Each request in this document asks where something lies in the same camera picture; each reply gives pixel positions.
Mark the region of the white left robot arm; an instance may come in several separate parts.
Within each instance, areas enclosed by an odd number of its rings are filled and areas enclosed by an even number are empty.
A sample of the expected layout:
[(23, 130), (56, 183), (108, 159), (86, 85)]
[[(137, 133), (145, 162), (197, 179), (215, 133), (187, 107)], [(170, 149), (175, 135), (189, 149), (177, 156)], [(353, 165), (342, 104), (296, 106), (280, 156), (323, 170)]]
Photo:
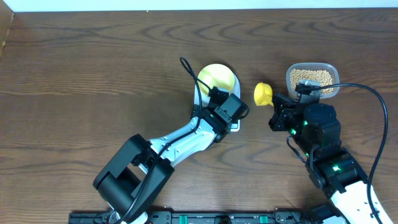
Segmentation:
[(147, 220), (152, 205), (175, 170), (192, 154), (219, 143), (249, 113), (234, 93), (216, 90), (207, 106), (195, 105), (190, 121), (161, 138), (131, 136), (103, 167), (93, 187), (113, 209), (116, 223)]

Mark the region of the yellow measuring scoop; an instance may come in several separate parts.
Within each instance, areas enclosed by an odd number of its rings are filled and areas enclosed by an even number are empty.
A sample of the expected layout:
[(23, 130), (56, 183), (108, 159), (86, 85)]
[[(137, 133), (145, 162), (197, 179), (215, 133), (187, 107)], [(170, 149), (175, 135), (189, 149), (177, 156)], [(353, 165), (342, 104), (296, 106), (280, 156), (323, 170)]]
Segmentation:
[(273, 106), (273, 91), (269, 84), (260, 82), (254, 89), (254, 101), (257, 106)]

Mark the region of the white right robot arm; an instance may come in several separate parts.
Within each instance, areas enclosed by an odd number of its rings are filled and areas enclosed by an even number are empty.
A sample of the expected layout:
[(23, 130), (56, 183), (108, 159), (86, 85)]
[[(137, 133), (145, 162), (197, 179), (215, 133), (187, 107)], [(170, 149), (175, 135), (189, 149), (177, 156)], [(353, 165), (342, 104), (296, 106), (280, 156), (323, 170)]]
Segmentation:
[(332, 204), (333, 214), (344, 223), (391, 223), (369, 179), (356, 159), (341, 145), (341, 124), (332, 105), (314, 96), (300, 100), (276, 93), (272, 97), (273, 131), (287, 131), (305, 154), (309, 178)]

